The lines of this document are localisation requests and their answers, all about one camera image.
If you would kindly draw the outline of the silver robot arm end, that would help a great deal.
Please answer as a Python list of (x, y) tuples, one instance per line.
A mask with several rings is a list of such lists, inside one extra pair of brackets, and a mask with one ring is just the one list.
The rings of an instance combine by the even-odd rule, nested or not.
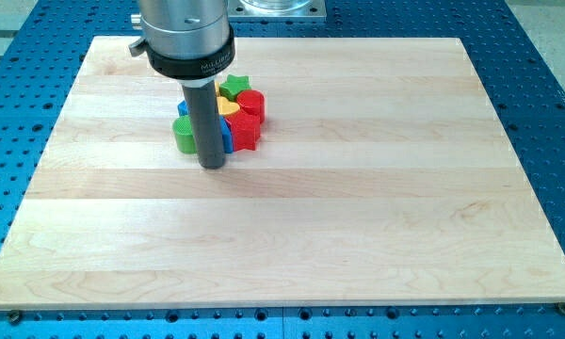
[(146, 54), (158, 73), (200, 88), (234, 60), (226, 0), (139, 0), (138, 6), (131, 22), (141, 37), (129, 51)]

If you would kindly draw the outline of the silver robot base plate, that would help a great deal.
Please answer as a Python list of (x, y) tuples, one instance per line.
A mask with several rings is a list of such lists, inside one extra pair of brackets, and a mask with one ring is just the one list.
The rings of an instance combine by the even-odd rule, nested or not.
[(235, 23), (321, 23), (327, 18), (325, 0), (228, 0)]

